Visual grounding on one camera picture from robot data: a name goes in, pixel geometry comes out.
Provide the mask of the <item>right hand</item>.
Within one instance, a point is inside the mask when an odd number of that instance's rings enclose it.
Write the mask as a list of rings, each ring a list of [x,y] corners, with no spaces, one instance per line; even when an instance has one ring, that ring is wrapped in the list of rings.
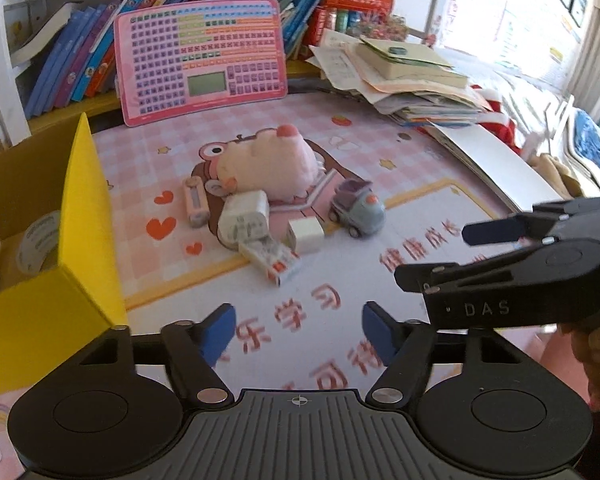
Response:
[[[573,323],[559,324],[558,330],[571,337],[572,353],[588,378],[590,408],[594,413],[600,412],[600,326],[591,333]]]

